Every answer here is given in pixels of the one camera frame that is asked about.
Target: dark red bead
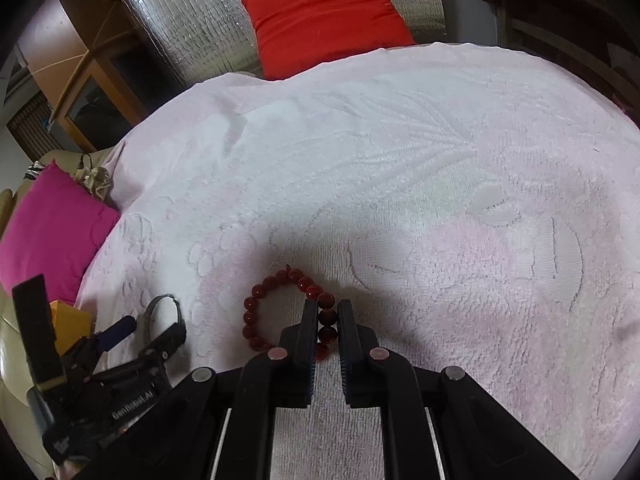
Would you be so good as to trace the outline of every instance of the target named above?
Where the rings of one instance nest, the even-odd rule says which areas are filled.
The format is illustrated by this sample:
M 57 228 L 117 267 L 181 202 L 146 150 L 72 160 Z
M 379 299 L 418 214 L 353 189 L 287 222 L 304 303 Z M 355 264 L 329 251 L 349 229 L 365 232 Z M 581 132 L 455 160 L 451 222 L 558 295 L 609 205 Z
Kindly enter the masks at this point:
M 257 312 L 245 312 L 244 316 L 242 316 L 242 319 L 244 319 L 244 323 L 247 325 L 255 325 L 255 323 L 258 321 L 258 313 Z
M 302 276 L 304 275 L 305 273 L 302 272 L 300 269 L 291 269 L 287 276 L 289 277 L 289 281 L 291 283 L 297 283 L 298 280 L 302 278 Z
M 330 292 L 323 292 L 316 300 L 320 308 L 331 308 L 335 304 L 334 295 Z
M 273 276 L 267 276 L 264 280 L 262 280 L 262 286 L 265 290 L 276 290 L 280 284 L 278 280 L 276 280 Z
M 258 300 L 261 300 L 267 295 L 267 291 L 261 285 L 254 285 L 254 288 L 251 289 L 251 295 Z
M 324 361 L 329 357 L 329 347 L 324 343 L 316 343 L 316 361 Z
M 323 326 L 320 330 L 318 330 L 318 339 L 321 343 L 334 343 L 338 339 L 338 332 L 332 326 Z
M 256 308 L 258 308 L 258 300 L 256 300 L 255 298 L 246 298 L 244 300 L 244 307 L 247 310 L 255 310 Z
M 324 326 L 334 325 L 338 321 L 338 313 L 332 308 L 324 308 L 318 314 L 318 321 Z
M 306 292 L 306 290 L 313 284 L 314 280 L 312 280 L 310 277 L 302 276 L 302 278 L 298 280 L 298 289 L 300 290 L 300 292 Z
M 251 339 L 252 337 L 256 337 L 258 335 L 258 330 L 255 325 L 246 325 L 242 329 L 242 337 L 245 339 Z
M 259 335 L 249 339 L 249 348 L 251 348 L 251 350 L 254 350 L 256 352 L 261 352 L 263 345 L 264 345 L 264 339 L 262 339 Z
M 318 296 L 320 296 L 320 294 L 322 294 L 322 287 L 320 285 L 311 285 L 306 290 L 306 296 L 310 300 L 317 300 Z
M 281 285 L 286 285 L 289 283 L 288 270 L 282 269 L 276 272 L 276 280 Z

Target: red bead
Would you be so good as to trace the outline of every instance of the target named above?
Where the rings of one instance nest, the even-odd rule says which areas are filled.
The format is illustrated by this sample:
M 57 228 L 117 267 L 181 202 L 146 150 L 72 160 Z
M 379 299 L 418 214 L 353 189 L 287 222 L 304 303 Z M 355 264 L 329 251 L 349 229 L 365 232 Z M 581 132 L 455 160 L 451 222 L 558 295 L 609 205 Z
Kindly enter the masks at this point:
M 321 325 L 331 326 L 338 321 L 338 313 L 332 308 L 324 308 L 318 314 L 318 321 Z
M 273 276 L 267 276 L 264 280 L 262 280 L 262 286 L 265 290 L 276 290 L 280 284 L 278 280 L 276 280 Z
M 255 325 L 258 321 L 258 313 L 247 311 L 244 313 L 244 316 L 242 316 L 242 319 L 244 319 L 244 323 L 247 325 Z
M 258 330 L 255 325 L 247 325 L 242 329 L 242 337 L 245 339 L 251 339 L 252 337 L 256 337 L 258 335 Z
M 321 343 L 334 343 L 338 339 L 338 332 L 332 326 L 323 326 L 318 330 L 318 339 Z
M 262 351 L 263 345 L 264 345 L 264 339 L 262 339 L 259 335 L 249 339 L 249 348 L 251 348 L 251 350 L 254 350 L 255 352 Z
M 313 284 L 314 280 L 308 276 L 302 276 L 302 278 L 298 280 L 298 288 L 300 292 L 306 292 L 306 290 Z
M 255 298 L 246 298 L 244 300 L 244 307 L 247 310 L 255 310 L 256 308 L 258 308 L 258 300 L 256 300 Z
M 300 269 L 291 269 L 287 276 L 288 276 L 289 281 L 291 283 L 297 283 L 298 280 L 300 278 L 302 278 L 302 276 L 304 276 L 304 275 L 305 275 L 305 273 L 302 272 Z
M 267 291 L 261 285 L 254 285 L 254 288 L 251 289 L 251 295 L 258 300 L 261 300 L 267 295 Z
M 310 300 L 317 300 L 318 296 L 320 296 L 320 294 L 322 294 L 322 287 L 320 285 L 311 285 L 306 290 L 306 296 Z
M 324 343 L 316 343 L 316 362 L 324 361 L 329 357 L 329 347 Z
M 282 269 L 276 272 L 276 280 L 281 285 L 286 285 L 289 283 L 288 270 Z
M 334 295 L 330 292 L 323 292 L 320 294 L 317 301 L 320 308 L 331 308 L 335 304 Z

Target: brown woven panel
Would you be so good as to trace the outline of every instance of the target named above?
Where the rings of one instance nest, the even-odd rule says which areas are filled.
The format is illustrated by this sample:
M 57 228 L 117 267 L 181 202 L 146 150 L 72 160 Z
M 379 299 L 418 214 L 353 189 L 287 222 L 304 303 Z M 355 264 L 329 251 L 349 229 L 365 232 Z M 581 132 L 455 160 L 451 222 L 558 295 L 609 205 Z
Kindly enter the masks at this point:
M 50 115 L 46 97 L 38 92 L 7 123 L 7 129 L 33 162 L 51 150 L 62 150 L 62 145 L 44 126 Z

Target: red cushion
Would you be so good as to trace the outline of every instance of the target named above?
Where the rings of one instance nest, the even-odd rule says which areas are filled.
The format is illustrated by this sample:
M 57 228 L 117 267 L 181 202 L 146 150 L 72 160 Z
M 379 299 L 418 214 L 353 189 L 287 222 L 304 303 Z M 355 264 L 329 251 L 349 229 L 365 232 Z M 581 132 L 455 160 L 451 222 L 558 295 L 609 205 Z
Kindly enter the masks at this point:
M 391 0 L 242 0 L 267 79 L 414 38 Z

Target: yellow object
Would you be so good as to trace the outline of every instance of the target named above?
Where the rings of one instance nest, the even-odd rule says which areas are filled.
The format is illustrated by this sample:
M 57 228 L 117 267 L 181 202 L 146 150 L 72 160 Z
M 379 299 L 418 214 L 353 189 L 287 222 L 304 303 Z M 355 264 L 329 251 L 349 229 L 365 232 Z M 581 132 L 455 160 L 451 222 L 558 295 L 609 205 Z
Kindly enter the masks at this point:
M 58 355 L 69 350 L 82 336 L 91 335 L 91 314 L 68 306 L 62 301 L 52 301 L 50 307 Z

